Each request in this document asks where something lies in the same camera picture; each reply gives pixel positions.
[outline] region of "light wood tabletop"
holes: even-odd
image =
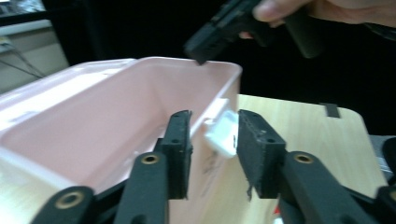
[[[287,142],[287,151],[317,156],[344,186],[374,197],[387,185],[375,158],[364,122],[356,112],[338,108],[340,118],[327,116],[324,105],[311,105],[239,95],[239,109],[263,116]],[[225,172],[206,208],[202,223],[273,223],[276,200],[248,201],[248,182],[237,158]]]

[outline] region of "pink plastic bin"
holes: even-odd
[[[114,74],[99,74],[107,77],[94,85],[14,118],[0,129],[0,149],[29,161],[27,172],[49,184],[86,185],[100,192],[128,176],[134,158],[152,150],[173,113],[189,109],[194,146],[189,199],[171,201],[170,218],[171,223],[198,223],[224,163],[205,143],[203,122],[216,114],[219,98],[236,109],[240,66],[159,57],[84,63],[0,97],[0,118],[12,106],[59,90],[71,77],[109,69]]]

